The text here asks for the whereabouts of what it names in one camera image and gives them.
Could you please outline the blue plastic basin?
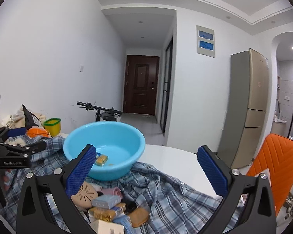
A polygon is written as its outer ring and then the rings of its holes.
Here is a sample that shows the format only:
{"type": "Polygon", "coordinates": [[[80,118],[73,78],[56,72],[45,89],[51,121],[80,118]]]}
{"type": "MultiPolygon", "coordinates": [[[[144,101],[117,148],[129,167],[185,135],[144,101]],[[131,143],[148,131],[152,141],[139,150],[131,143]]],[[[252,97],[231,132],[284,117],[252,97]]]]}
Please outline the blue plastic basin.
{"type": "Polygon", "coordinates": [[[100,121],[83,125],[71,132],[64,141],[65,157],[76,158],[86,145],[106,155],[103,166],[94,164],[88,174],[99,181],[112,181],[126,175],[141,157],[146,146],[143,134],[135,127],[116,121],[100,121]]]}

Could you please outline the black glass sliding door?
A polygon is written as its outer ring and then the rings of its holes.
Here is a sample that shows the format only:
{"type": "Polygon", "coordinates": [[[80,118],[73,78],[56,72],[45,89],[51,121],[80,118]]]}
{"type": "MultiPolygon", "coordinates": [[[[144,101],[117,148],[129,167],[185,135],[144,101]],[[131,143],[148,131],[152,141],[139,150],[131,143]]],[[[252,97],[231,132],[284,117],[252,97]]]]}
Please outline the black glass sliding door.
{"type": "Polygon", "coordinates": [[[162,133],[166,131],[168,104],[170,94],[170,81],[171,81],[171,68],[172,68],[172,54],[173,54],[173,38],[170,40],[164,57],[164,71],[163,71],[163,94],[162,94],[162,107],[161,107],[161,119],[160,127],[162,133]]]}

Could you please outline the gold foil pack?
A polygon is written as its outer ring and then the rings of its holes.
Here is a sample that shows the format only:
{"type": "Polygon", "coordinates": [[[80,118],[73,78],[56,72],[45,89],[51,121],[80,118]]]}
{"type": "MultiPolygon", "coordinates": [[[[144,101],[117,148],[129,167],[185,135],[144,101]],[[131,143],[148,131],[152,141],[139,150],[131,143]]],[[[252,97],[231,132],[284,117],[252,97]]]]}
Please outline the gold foil pack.
{"type": "Polygon", "coordinates": [[[121,202],[111,209],[103,209],[98,207],[93,207],[88,210],[90,216],[95,219],[112,222],[115,218],[121,215],[126,210],[126,204],[121,202]]]}

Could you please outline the orange chair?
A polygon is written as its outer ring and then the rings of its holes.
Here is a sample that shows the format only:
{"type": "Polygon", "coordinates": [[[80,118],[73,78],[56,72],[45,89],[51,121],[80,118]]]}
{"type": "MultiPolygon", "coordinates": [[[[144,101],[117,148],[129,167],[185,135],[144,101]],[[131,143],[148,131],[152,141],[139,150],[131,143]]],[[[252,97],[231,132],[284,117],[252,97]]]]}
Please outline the orange chair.
{"type": "Polygon", "coordinates": [[[293,186],[293,140],[277,134],[265,138],[247,175],[256,176],[266,169],[278,214],[293,186]]]}

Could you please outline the light blue wipes packet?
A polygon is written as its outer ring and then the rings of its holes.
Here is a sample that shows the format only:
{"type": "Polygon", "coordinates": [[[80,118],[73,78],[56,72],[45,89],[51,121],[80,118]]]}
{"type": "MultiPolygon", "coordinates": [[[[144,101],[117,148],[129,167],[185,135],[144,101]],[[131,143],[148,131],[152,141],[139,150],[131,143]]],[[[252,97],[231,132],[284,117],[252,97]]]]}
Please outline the light blue wipes packet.
{"type": "Polygon", "coordinates": [[[113,220],[113,223],[122,225],[124,227],[125,234],[136,234],[136,231],[132,226],[130,217],[125,214],[119,215],[113,220]]]}

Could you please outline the beige round vented case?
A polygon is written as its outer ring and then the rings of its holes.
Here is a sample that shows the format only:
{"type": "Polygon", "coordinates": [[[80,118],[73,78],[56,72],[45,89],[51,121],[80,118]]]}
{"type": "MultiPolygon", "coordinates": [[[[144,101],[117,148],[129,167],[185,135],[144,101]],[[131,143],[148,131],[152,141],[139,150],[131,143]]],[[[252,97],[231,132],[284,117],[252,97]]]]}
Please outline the beige round vented case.
{"type": "Polygon", "coordinates": [[[71,196],[71,200],[77,207],[87,210],[92,208],[92,201],[97,197],[95,188],[84,181],[77,194],[71,196]]]}

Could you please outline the gold refrigerator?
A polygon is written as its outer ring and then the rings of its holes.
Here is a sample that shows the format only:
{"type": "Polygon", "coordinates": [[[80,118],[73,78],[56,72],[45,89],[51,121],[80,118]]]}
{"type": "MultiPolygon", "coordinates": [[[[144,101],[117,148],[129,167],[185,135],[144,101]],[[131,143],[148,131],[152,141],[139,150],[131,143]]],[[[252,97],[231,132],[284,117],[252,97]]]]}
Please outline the gold refrigerator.
{"type": "Polygon", "coordinates": [[[233,54],[227,114],[217,156],[230,168],[251,163],[263,130],[268,100],[267,59],[255,51],[233,54]]]}

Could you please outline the grey starred small box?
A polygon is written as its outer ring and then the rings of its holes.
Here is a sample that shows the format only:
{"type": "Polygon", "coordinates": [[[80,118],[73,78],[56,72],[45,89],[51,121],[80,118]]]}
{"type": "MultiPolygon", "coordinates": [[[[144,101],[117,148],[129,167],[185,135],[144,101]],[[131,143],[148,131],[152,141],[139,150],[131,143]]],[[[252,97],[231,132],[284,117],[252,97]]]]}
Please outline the grey starred small box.
{"type": "Polygon", "coordinates": [[[101,195],[92,200],[91,204],[93,207],[111,209],[121,202],[119,195],[101,195]]]}

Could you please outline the white barcode cardboard box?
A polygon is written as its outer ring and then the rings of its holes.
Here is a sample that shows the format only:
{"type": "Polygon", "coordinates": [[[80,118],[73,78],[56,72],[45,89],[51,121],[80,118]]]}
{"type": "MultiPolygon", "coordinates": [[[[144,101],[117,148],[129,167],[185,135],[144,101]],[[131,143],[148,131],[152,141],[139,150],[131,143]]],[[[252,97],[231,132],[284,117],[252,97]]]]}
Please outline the white barcode cardboard box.
{"type": "Polygon", "coordinates": [[[124,234],[124,226],[103,220],[96,220],[90,224],[97,234],[124,234]]]}

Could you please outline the orange soap bar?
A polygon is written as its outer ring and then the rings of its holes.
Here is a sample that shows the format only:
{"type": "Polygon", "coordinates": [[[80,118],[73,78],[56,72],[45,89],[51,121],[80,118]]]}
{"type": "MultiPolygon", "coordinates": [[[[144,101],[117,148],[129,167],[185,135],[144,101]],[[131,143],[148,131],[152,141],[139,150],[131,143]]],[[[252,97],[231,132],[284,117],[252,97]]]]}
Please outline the orange soap bar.
{"type": "Polygon", "coordinates": [[[128,214],[133,228],[138,228],[145,224],[149,219],[149,211],[145,208],[136,208],[133,212],[128,214]]]}

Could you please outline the yellow green-rimmed container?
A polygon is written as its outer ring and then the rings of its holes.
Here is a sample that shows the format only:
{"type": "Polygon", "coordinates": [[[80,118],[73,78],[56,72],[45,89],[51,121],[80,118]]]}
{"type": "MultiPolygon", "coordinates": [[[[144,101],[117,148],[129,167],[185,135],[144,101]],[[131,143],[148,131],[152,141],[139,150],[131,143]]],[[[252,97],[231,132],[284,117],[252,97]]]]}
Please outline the yellow green-rimmed container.
{"type": "Polygon", "coordinates": [[[61,132],[61,119],[50,118],[43,123],[43,127],[52,137],[57,136],[61,132]]]}

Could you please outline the black snack bag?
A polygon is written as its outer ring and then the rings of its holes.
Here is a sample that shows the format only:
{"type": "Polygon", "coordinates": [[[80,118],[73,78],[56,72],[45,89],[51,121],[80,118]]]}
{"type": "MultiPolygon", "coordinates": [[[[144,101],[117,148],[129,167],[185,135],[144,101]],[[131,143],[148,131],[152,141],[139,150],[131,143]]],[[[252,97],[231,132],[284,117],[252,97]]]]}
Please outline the black snack bag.
{"type": "Polygon", "coordinates": [[[32,127],[42,127],[41,121],[27,108],[22,105],[24,117],[25,117],[25,127],[27,130],[31,129],[32,127]]]}

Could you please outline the blue plaid shirt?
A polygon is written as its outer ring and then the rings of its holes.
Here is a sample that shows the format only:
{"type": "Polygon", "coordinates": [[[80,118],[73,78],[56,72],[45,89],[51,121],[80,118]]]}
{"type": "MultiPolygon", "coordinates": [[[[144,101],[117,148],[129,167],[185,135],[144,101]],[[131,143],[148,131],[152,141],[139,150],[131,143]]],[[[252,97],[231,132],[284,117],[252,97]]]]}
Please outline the blue plaid shirt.
{"type": "MultiPolygon", "coordinates": [[[[69,162],[63,152],[64,137],[22,137],[26,145],[45,141],[46,149],[32,156],[30,168],[7,174],[10,189],[6,194],[7,205],[0,210],[0,215],[12,228],[16,227],[17,205],[26,174],[48,175],[69,162]]],[[[198,192],[154,166],[140,162],[118,180],[98,181],[88,177],[86,182],[104,189],[119,187],[126,199],[149,211],[148,221],[134,228],[136,233],[198,233],[221,202],[219,198],[198,192]]]]}

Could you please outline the dark brown door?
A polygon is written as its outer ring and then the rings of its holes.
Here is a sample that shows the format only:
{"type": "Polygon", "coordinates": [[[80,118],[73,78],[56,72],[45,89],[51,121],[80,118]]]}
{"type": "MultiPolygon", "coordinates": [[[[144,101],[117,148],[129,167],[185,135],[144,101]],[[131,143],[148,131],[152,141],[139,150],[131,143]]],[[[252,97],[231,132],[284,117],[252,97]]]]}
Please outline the dark brown door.
{"type": "Polygon", "coordinates": [[[159,61],[157,56],[126,57],[123,112],[155,115],[159,61]]]}

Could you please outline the wall electrical panel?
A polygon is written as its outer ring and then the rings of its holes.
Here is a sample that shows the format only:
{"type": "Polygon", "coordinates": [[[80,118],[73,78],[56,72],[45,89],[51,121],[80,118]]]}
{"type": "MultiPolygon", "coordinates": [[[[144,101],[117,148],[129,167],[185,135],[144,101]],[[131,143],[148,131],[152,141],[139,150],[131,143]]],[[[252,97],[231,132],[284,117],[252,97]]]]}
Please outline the wall electrical panel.
{"type": "Polygon", "coordinates": [[[215,58],[215,34],[210,28],[196,26],[197,54],[215,58]]]}

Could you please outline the white black fuzzy knit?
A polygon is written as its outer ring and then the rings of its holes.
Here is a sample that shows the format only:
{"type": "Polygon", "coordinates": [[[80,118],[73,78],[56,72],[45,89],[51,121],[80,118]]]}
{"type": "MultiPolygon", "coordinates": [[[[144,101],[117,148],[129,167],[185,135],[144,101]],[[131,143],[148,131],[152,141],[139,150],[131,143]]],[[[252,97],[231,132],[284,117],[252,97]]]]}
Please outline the white black fuzzy knit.
{"type": "Polygon", "coordinates": [[[13,138],[10,137],[4,143],[8,145],[12,145],[12,146],[18,146],[18,147],[24,147],[27,144],[22,136],[13,137],[13,138]]]}

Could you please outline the orange snack bag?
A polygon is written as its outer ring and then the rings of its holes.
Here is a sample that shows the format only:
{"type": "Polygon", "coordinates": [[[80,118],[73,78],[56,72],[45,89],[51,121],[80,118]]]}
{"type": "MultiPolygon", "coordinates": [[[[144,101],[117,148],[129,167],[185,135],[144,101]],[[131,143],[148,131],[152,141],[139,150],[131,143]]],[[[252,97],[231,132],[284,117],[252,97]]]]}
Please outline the orange snack bag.
{"type": "Polygon", "coordinates": [[[44,127],[32,127],[27,130],[26,135],[30,138],[34,138],[36,136],[50,138],[49,132],[44,127]]]}

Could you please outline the white light switch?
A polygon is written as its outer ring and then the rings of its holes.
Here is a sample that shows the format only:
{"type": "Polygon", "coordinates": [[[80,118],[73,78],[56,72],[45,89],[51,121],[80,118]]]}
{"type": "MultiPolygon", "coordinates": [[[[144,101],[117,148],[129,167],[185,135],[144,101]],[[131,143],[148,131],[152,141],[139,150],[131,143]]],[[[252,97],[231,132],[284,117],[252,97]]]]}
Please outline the white light switch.
{"type": "Polygon", "coordinates": [[[84,71],[84,66],[83,65],[80,65],[80,72],[83,72],[84,71]]]}

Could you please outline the pink roll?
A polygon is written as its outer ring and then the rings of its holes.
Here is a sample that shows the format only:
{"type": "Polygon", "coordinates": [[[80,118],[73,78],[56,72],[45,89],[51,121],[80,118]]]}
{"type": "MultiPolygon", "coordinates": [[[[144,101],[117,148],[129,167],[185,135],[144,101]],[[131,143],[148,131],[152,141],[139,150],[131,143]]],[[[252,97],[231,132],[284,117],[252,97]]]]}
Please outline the pink roll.
{"type": "Polygon", "coordinates": [[[121,199],[123,198],[123,194],[122,191],[120,190],[119,187],[114,187],[114,188],[102,188],[100,190],[100,193],[104,194],[104,195],[117,195],[119,196],[121,199]]]}

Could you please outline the black bicycle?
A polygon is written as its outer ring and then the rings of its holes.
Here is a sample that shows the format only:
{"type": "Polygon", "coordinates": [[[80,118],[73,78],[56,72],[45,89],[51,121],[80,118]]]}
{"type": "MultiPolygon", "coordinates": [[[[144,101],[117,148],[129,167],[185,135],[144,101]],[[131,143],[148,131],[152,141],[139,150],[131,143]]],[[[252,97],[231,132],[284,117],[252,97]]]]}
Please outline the black bicycle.
{"type": "Polygon", "coordinates": [[[117,121],[123,114],[122,111],[116,110],[113,107],[111,109],[94,106],[91,103],[77,102],[79,108],[83,108],[87,111],[92,110],[96,112],[96,122],[99,121],[117,121]]]}

